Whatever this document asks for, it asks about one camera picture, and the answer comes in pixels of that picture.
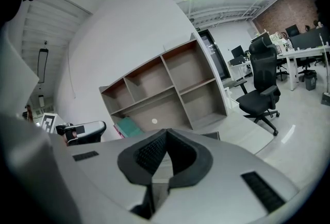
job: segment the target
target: wooden bookshelf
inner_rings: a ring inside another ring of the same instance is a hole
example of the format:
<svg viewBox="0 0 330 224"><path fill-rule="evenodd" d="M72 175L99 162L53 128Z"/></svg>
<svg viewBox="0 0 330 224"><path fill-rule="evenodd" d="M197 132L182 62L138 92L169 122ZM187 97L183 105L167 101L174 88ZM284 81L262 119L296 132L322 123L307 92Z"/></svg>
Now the wooden bookshelf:
<svg viewBox="0 0 330 224"><path fill-rule="evenodd" d="M226 115L224 97L195 38L100 92L114 123L129 116L143 131L199 129Z"/></svg>

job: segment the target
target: trash bin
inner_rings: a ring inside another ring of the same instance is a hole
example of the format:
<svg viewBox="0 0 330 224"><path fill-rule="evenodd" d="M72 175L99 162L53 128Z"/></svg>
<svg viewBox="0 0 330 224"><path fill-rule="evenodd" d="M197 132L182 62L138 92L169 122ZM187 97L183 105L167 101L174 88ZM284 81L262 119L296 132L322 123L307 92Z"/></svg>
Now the trash bin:
<svg viewBox="0 0 330 224"><path fill-rule="evenodd" d="M304 75L307 90L314 90L316 87L316 72L310 71Z"/></svg>

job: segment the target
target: brick wall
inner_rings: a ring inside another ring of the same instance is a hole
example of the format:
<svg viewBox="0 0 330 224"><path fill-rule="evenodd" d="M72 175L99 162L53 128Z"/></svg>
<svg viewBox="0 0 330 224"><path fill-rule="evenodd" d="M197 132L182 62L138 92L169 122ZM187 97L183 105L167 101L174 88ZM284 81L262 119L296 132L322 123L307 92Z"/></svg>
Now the brick wall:
<svg viewBox="0 0 330 224"><path fill-rule="evenodd" d="M315 0L278 0L253 20L259 32L266 29L270 35L286 32L285 28L296 24L299 32L305 32L305 25L314 28L317 20Z"/></svg>

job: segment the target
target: black door frame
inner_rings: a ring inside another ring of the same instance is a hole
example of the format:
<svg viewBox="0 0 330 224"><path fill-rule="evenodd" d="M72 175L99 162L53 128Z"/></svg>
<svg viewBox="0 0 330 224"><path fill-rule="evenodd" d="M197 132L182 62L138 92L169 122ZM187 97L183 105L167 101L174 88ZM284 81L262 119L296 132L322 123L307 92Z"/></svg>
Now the black door frame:
<svg viewBox="0 0 330 224"><path fill-rule="evenodd" d="M222 65L223 73L225 74L225 76L222 77L221 80L231 78L229 69L227 67L227 64L226 64L225 60L223 59L223 56L222 56L222 54L221 54L221 52L218 48L218 45L215 42L215 40L213 39L213 36L211 35L210 31L209 30L203 30L203 31L198 32L198 34L200 35L200 37L206 36L211 41L212 45L215 47L215 52L219 56L220 64Z"/></svg>

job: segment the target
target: black monitor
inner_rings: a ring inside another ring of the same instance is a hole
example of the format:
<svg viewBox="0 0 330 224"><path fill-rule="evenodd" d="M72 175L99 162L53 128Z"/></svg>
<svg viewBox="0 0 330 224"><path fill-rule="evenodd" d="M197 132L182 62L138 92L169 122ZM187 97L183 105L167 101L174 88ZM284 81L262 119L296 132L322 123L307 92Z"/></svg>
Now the black monitor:
<svg viewBox="0 0 330 224"><path fill-rule="evenodd" d="M236 48L234 48L232 50L232 54L234 56L234 58L240 57L240 56L244 56L244 51L243 48L239 45Z"/></svg>
<svg viewBox="0 0 330 224"><path fill-rule="evenodd" d="M330 33L326 27L314 29L313 31L302 33L301 35L295 36L291 38L291 43L294 50L297 50L298 47L300 50L307 48L314 48L322 45L322 41L324 44L326 42L330 43Z"/></svg>
<svg viewBox="0 0 330 224"><path fill-rule="evenodd" d="M267 32L264 32L262 35L259 35L258 37L256 37L255 39L251 40L251 43L253 43L254 41L263 38L263 42L265 43L266 46L272 45L272 41L270 40L269 34Z"/></svg>
<svg viewBox="0 0 330 224"><path fill-rule="evenodd" d="M295 24L292 25L292 26L290 26L290 27L288 27L288 28L286 28L285 30L288 33L288 36L289 37L295 37L295 36L297 36L297 35L300 34L299 33L299 30L298 30L298 27Z"/></svg>

